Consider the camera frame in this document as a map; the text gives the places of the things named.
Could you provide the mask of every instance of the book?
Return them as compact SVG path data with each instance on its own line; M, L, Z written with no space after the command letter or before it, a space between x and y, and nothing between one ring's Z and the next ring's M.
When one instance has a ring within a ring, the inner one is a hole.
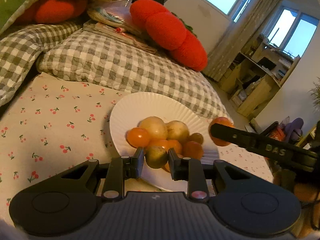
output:
M285 76L285 73L284 73L283 71L281 71L281 70L278 70L278 73L279 73L279 75L282 76L282 77Z
M116 28L105 25L100 22L96 22L94 20L89 20L86 23L84 23L82 29L84 31L92 32L95 34L99 34L99 35L111 38L116 41L123 42L125 44L131 45L138 49L142 49L152 54L155 54L158 51L157 48L146 44L146 41L143 40L142 38L139 38L137 36L134 36L132 34L125 33L125 32L118 33L116 32Z

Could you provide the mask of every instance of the cherry print bedsheet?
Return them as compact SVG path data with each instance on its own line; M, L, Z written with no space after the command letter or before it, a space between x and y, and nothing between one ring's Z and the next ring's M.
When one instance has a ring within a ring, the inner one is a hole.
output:
M37 76L0 121L0 218L22 189L89 159L110 162L116 152L109 131L113 106L127 93L85 82ZM204 125L211 120L204 119ZM264 159L230 145L220 158L271 181ZM126 190L161 191L141 179Z

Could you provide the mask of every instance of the purple toy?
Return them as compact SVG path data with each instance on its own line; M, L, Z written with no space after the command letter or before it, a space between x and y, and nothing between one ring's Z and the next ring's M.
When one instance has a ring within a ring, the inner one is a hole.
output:
M292 122L288 123L284 129L284 132L286 134L284 142L289 142L290 138L292 140L296 140L298 136L301 136L302 126L303 126L302 118L297 118L297 119L293 120Z

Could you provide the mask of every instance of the floor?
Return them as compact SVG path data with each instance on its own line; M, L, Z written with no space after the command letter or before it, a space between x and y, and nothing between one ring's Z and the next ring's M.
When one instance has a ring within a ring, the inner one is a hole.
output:
M208 81L212 85L213 89L217 92L218 96L221 99L221 102L224 104L226 110L228 111L231 118L233 119L235 127L240 130L246 130L245 126L249 125L248 119L236 112L236 110L232 106L232 103L229 102L227 93L221 90L215 81L210 79L208 79Z

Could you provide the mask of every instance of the screw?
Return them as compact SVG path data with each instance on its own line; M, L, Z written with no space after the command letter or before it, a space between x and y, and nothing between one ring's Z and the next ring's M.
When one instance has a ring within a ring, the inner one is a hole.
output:
M204 191L201 191L201 190L196 190L191 193L191 196L196 199L204 199L207 197L207 193L205 193Z
M103 196L106 198L116 198L119 196L119 192L115 190L108 190L103 193Z

